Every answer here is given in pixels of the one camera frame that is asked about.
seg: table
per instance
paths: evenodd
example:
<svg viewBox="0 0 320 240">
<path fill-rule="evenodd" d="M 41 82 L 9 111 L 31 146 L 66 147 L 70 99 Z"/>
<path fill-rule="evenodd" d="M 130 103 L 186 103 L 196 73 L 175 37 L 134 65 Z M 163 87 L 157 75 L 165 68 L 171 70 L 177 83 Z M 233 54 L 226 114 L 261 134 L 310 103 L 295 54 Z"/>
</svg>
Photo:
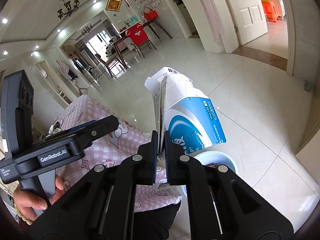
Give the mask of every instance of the table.
<svg viewBox="0 0 320 240">
<path fill-rule="evenodd" d="M 160 27 L 160 29 L 163 30 L 164 33 L 167 34 L 167 35 L 170 37 L 170 39 L 172 39 L 172 36 L 167 32 L 167 30 L 166 30 L 156 19 L 153 19 L 153 20 L 150 20 L 150 21 L 145 22 L 145 23 L 143 24 L 143 27 L 149 26 L 150 30 L 157 36 L 158 39 L 160 39 L 160 37 L 158 36 L 158 34 L 156 33 L 156 31 L 151 27 L 151 25 L 150 25 L 151 23 L 157 24 L 157 25 Z M 119 47 L 118 47 L 118 44 L 121 43 L 122 41 L 124 41 L 124 40 L 127 39 L 127 38 L 128 38 L 128 36 L 124 35 L 124 36 L 121 37 L 119 40 L 117 40 L 117 41 L 115 42 L 115 44 L 114 44 L 115 50 L 116 50 L 116 52 L 117 52 L 117 54 L 118 54 L 118 56 L 119 56 L 119 58 L 120 58 L 120 60 L 121 60 L 121 63 L 123 64 L 123 66 L 124 66 L 125 68 L 127 68 L 127 65 L 126 65 L 126 63 L 125 63 L 125 61 L 124 61 L 124 58 L 123 58 L 122 55 L 121 55 L 121 51 L 120 51 L 120 49 L 119 49 Z"/>
</svg>

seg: gold framed picture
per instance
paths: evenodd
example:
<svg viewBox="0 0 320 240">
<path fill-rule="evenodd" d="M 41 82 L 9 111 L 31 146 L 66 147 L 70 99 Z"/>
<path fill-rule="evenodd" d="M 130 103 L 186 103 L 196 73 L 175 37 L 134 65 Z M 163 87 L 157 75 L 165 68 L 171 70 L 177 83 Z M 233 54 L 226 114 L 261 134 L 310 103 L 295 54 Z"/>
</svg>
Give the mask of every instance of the gold framed picture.
<svg viewBox="0 0 320 240">
<path fill-rule="evenodd" d="M 108 0 L 106 10 L 119 11 L 122 0 Z"/>
</svg>

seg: black chandelier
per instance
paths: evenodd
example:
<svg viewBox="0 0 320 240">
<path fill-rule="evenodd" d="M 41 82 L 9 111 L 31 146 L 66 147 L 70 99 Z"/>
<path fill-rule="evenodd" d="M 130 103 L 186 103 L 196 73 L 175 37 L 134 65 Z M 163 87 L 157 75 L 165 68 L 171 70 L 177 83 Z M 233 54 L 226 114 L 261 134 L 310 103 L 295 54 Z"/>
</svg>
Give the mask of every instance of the black chandelier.
<svg viewBox="0 0 320 240">
<path fill-rule="evenodd" d="M 93 26 L 90 24 L 89 26 L 85 26 L 84 29 L 81 31 L 82 35 L 87 35 L 89 32 L 93 30 Z"/>
<path fill-rule="evenodd" d="M 68 10 L 68 12 L 66 12 L 66 13 L 64 13 L 64 12 L 62 11 L 62 9 L 60 9 L 60 10 L 58 11 L 58 13 L 59 13 L 58 18 L 59 18 L 60 20 L 63 20 L 63 19 L 66 18 L 67 16 L 71 16 L 71 14 L 72 14 L 73 12 L 76 12 L 76 11 L 79 9 L 79 4 L 80 4 L 79 0 L 75 0 L 75 5 L 73 6 L 73 9 L 72 9 L 72 7 L 71 7 L 71 1 L 68 1 L 68 2 L 65 2 L 64 0 L 60 0 L 60 1 L 63 1 L 63 5 L 64 5 L 64 6 L 67 8 L 67 10 Z"/>
</svg>

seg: red handbag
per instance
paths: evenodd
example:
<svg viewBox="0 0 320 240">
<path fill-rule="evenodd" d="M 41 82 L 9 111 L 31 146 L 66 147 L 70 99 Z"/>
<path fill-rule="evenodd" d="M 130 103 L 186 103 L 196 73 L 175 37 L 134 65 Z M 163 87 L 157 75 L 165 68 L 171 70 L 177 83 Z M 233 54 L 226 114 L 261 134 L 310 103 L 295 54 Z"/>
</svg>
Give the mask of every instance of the red handbag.
<svg viewBox="0 0 320 240">
<path fill-rule="evenodd" d="M 149 12 L 143 11 L 143 15 L 147 21 L 151 21 L 151 20 L 156 19 L 158 17 L 158 14 L 155 10 L 151 10 L 149 7 L 146 7 L 146 9 L 150 10 Z"/>
</svg>

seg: white bucket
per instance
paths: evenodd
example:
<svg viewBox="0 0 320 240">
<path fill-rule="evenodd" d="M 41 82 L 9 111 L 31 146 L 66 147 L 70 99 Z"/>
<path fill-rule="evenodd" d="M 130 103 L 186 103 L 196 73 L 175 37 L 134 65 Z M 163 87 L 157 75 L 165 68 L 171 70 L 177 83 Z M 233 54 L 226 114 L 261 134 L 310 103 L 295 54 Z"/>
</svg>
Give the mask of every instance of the white bucket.
<svg viewBox="0 0 320 240">
<path fill-rule="evenodd" d="M 198 161 L 201 162 L 202 165 L 207 165 L 210 163 L 214 163 L 218 165 L 226 165 L 229 169 L 231 169 L 235 174 L 238 175 L 238 168 L 234 160 L 227 154 L 219 151 L 207 151 L 196 155 Z M 187 197 L 187 189 L 186 185 L 181 186 L 181 189 L 184 195 Z"/>
</svg>

